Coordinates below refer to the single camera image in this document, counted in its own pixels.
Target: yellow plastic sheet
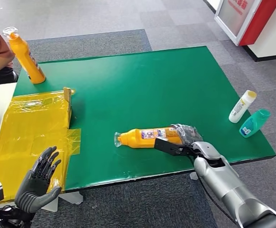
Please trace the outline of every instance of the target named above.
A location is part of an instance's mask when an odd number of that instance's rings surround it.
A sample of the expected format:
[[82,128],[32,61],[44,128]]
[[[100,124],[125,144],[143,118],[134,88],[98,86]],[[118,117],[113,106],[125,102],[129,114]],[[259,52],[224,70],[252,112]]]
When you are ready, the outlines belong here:
[[70,155],[80,149],[80,129],[69,130],[70,89],[12,98],[0,130],[0,182],[4,201],[13,200],[26,173],[49,146],[57,146],[61,163],[48,191],[64,188]]

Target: robotic arm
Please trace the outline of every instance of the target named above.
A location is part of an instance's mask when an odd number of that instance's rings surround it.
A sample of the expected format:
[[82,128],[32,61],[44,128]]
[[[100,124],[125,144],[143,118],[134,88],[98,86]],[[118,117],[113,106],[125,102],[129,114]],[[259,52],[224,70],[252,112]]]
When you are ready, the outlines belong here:
[[184,145],[157,138],[155,149],[194,159],[194,169],[229,211],[240,228],[276,228],[276,211],[252,194],[224,156],[203,142],[194,127],[176,124]]

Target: humanoid robot hand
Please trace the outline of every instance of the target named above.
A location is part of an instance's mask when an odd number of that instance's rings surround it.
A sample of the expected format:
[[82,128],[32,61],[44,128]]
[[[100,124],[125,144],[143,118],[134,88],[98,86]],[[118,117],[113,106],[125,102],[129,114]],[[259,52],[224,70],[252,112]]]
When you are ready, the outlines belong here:
[[14,202],[18,208],[27,213],[36,213],[60,194],[61,190],[60,186],[55,186],[46,194],[51,178],[56,167],[61,163],[59,159],[51,165],[58,155],[58,152],[55,152],[51,156],[56,149],[57,147],[54,146],[45,150],[31,170],[26,174],[15,196]]

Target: green mat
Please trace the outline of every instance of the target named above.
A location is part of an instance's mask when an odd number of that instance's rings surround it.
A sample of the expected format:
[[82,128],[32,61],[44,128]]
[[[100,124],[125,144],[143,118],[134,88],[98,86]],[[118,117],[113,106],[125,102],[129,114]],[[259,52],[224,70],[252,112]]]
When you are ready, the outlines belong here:
[[21,71],[14,95],[75,89],[70,128],[81,128],[80,154],[68,166],[66,189],[186,171],[185,157],[113,143],[115,132],[194,125],[230,162],[274,156],[262,132],[245,139],[228,120],[239,97],[206,47],[41,63],[47,76],[31,84]]

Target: white sign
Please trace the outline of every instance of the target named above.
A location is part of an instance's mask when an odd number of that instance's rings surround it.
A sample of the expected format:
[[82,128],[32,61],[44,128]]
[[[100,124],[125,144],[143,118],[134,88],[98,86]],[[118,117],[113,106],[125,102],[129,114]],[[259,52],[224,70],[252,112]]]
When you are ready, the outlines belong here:
[[218,16],[237,36],[253,3],[254,0],[224,0]]

